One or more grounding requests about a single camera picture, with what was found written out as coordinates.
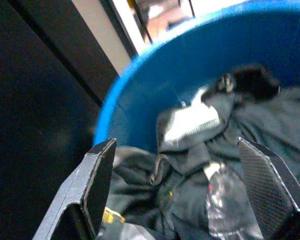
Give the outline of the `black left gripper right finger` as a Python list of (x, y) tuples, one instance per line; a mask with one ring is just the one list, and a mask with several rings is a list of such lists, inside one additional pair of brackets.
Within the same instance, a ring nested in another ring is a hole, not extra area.
[(300, 240), (300, 181), (267, 147), (238, 139), (243, 181), (265, 240)]

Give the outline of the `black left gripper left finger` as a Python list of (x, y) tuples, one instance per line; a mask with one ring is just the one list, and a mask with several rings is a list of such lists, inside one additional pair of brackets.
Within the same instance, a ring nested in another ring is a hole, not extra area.
[(64, 180), (33, 239), (94, 240), (107, 202), (117, 142), (93, 146)]

